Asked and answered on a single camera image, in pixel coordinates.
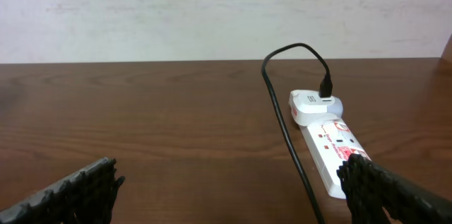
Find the wall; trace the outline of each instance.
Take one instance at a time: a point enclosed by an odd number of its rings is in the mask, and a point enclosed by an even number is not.
[[[452,0],[0,0],[1,63],[440,57],[451,32]]]

